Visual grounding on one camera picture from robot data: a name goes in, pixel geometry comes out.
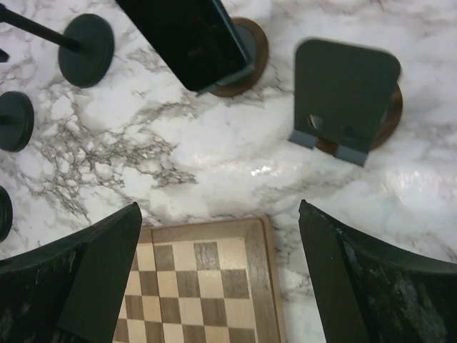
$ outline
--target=chessboard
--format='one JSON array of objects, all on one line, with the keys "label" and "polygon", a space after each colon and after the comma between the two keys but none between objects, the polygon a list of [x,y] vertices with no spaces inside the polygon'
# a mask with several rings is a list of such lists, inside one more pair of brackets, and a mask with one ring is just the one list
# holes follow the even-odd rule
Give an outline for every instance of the chessboard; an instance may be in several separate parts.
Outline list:
[{"label": "chessboard", "polygon": [[267,218],[141,230],[114,343],[286,343]]}]

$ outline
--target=smartphone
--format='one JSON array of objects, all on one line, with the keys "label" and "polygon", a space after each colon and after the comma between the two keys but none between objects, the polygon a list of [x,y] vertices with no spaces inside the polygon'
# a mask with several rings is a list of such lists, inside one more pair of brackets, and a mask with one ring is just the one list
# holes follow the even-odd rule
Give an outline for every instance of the smartphone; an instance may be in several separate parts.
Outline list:
[{"label": "smartphone", "polygon": [[190,91],[248,68],[250,57],[219,0],[116,0]]}]

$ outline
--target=round base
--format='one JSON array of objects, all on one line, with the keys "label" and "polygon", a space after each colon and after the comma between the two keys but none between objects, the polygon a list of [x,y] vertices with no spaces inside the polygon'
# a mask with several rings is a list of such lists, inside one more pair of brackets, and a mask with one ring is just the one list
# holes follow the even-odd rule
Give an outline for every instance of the round base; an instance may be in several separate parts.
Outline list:
[{"label": "round base", "polygon": [[[392,135],[395,129],[400,122],[401,115],[403,113],[403,97],[401,95],[400,87],[397,85],[396,90],[394,91],[391,104],[388,108],[387,118],[379,130],[376,139],[374,140],[373,145],[370,150],[376,149],[384,144],[385,141]],[[334,155],[338,148],[338,145],[332,143],[331,141],[326,141],[325,139],[319,139],[316,148],[326,152],[327,154]]]},{"label": "round base", "polygon": [[262,28],[250,19],[234,18],[235,25],[244,26],[248,29],[256,40],[256,60],[254,61],[255,71],[244,79],[227,86],[217,86],[211,93],[222,98],[231,98],[244,93],[250,89],[261,78],[268,61],[268,39]]},{"label": "round base", "polygon": [[64,35],[81,45],[79,52],[59,48],[59,66],[65,79],[80,88],[98,84],[114,55],[114,35],[108,22],[95,14],[83,14],[68,25]]},{"label": "round base", "polygon": [[8,91],[0,96],[0,149],[21,151],[34,130],[34,108],[24,93]]},{"label": "round base", "polygon": [[0,242],[4,241],[13,224],[13,205],[5,188],[0,187]]}]

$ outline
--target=white marble countertop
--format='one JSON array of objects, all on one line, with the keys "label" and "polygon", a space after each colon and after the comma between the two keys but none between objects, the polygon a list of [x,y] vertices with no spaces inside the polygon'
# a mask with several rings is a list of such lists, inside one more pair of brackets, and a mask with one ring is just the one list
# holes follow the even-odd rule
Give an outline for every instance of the white marble countertop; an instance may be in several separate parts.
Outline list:
[{"label": "white marble countertop", "polygon": [[[290,343],[324,342],[298,232],[307,199],[400,247],[457,261],[457,5],[452,0],[233,0],[270,41],[267,71],[234,99],[187,92],[114,0],[8,0],[62,31],[97,13],[113,26],[105,79],[77,89],[57,47],[0,25],[0,91],[26,92],[36,110],[30,144],[0,151],[0,184],[14,228],[0,258],[36,248],[136,201],[153,225],[267,214],[276,227]],[[364,168],[287,142],[293,128],[297,43],[320,36],[387,49],[400,60],[404,113]]]}]

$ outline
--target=wooden round base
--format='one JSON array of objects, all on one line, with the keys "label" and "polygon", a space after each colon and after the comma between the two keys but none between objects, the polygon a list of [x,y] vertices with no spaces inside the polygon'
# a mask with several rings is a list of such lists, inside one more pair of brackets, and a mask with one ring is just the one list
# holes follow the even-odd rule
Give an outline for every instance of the wooden round base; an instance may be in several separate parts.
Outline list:
[{"label": "wooden round base", "polygon": [[[392,135],[392,133],[397,128],[402,113],[403,97],[401,95],[400,87],[397,85],[396,90],[394,91],[391,98],[391,104],[389,105],[387,119],[384,122],[384,125],[381,127],[378,136],[376,136],[376,139],[374,140],[374,143],[371,146],[371,150],[380,147],[382,144],[384,144],[385,141],[387,141],[387,139]],[[327,141],[321,138],[318,140],[316,148],[323,152],[326,152],[327,154],[334,155],[336,153],[338,145],[332,143],[331,141]]]},{"label": "wooden round base", "polygon": [[257,41],[257,59],[255,60],[256,70],[254,73],[234,84],[217,86],[211,91],[213,95],[221,98],[231,98],[250,89],[261,78],[266,67],[266,62],[268,61],[268,39],[266,38],[263,29],[250,19],[233,18],[232,20],[235,24],[246,27]]}]

